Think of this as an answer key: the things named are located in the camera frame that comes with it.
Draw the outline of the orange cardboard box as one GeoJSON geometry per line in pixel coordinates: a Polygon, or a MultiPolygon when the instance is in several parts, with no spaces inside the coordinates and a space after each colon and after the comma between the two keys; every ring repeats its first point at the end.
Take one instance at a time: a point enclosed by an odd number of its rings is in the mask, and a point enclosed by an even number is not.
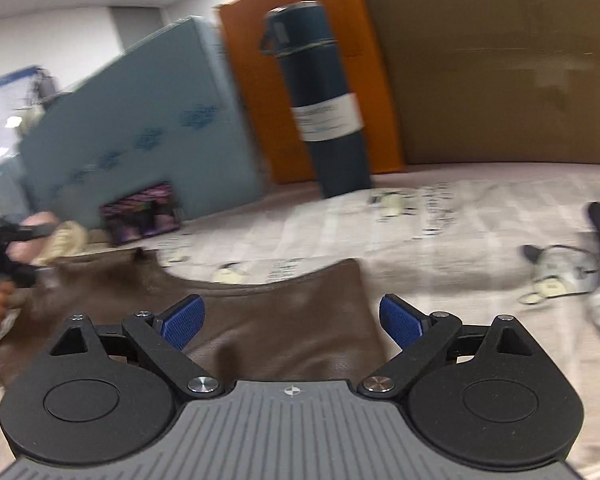
{"type": "Polygon", "coordinates": [[[277,184],[326,197],[403,168],[398,118],[364,0],[235,0],[218,7],[257,144],[277,184]]]}

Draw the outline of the large brown cardboard box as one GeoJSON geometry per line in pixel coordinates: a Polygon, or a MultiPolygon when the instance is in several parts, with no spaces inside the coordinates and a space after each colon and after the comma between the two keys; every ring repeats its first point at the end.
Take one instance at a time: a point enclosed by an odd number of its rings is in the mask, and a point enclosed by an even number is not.
{"type": "Polygon", "coordinates": [[[600,164],[600,0],[365,0],[405,157],[600,164]]]}

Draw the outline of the white and black garment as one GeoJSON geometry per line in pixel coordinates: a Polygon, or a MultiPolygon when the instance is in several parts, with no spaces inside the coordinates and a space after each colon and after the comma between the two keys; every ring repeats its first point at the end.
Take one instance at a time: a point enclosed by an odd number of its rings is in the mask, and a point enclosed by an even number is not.
{"type": "Polygon", "coordinates": [[[588,317],[600,333],[600,202],[589,203],[585,212],[598,252],[566,245],[521,246],[521,255],[532,264],[532,273],[531,290],[519,302],[535,307],[550,299],[582,296],[588,317]]]}

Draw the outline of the cream knitted garment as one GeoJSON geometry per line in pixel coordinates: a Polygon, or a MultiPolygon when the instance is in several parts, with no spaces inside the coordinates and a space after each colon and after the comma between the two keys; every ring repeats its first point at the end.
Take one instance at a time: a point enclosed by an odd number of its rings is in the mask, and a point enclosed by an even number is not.
{"type": "Polygon", "coordinates": [[[34,266],[47,266],[59,258],[73,257],[88,244],[88,232],[75,221],[62,222],[32,260],[34,266]]]}

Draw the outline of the smartphone with lit screen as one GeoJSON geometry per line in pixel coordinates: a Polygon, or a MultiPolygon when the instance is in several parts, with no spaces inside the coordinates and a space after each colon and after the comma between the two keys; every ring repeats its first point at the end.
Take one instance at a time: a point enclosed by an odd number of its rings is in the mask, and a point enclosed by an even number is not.
{"type": "Polygon", "coordinates": [[[172,185],[160,182],[99,208],[112,246],[122,246],[181,229],[181,208],[172,185]]]}

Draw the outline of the pink knitted garment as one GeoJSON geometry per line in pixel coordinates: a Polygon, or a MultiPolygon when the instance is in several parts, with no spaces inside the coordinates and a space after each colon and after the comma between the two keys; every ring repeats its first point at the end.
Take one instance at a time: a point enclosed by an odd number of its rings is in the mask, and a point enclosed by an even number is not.
{"type": "Polygon", "coordinates": [[[26,237],[11,242],[7,247],[6,254],[12,261],[32,263],[59,226],[59,219],[50,211],[42,211],[25,218],[19,226],[20,231],[26,234],[26,237]]]}

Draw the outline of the dark blue vacuum bottle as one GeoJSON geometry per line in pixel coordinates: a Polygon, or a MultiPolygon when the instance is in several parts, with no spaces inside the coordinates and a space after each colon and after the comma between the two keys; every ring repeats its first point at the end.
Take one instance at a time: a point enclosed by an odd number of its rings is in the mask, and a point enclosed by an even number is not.
{"type": "Polygon", "coordinates": [[[279,6],[265,15],[260,49],[276,58],[291,115],[325,198],[373,186],[358,98],[321,3],[279,6]]]}

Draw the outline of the wall poster blue frame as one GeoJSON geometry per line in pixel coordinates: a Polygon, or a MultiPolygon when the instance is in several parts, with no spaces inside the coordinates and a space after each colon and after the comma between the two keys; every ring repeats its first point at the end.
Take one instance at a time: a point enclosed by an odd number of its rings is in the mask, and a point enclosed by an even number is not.
{"type": "Polygon", "coordinates": [[[0,76],[0,161],[14,150],[18,140],[15,117],[34,102],[33,87],[40,70],[28,66],[0,76]]]}

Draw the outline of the brown leather jacket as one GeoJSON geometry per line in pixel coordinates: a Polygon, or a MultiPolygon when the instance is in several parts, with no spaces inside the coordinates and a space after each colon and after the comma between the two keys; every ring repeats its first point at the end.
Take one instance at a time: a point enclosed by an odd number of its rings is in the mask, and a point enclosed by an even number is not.
{"type": "Polygon", "coordinates": [[[189,281],[169,274],[151,250],[62,258],[38,274],[0,340],[0,379],[10,384],[73,313],[114,325],[158,314],[197,294],[204,326],[184,352],[222,382],[347,379],[356,384],[386,362],[378,323],[353,259],[262,285],[189,281]]]}

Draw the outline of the light blue cardboard box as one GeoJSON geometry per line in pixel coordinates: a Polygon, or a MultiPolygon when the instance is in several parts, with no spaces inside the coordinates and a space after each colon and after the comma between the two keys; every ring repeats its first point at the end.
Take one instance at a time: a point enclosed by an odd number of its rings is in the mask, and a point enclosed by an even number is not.
{"type": "Polygon", "coordinates": [[[218,30],[154,32],[45,113],[19,144],[35,206],[87,228],[160,183],[185,218],[258,200],[263,177],[218,30]]]}

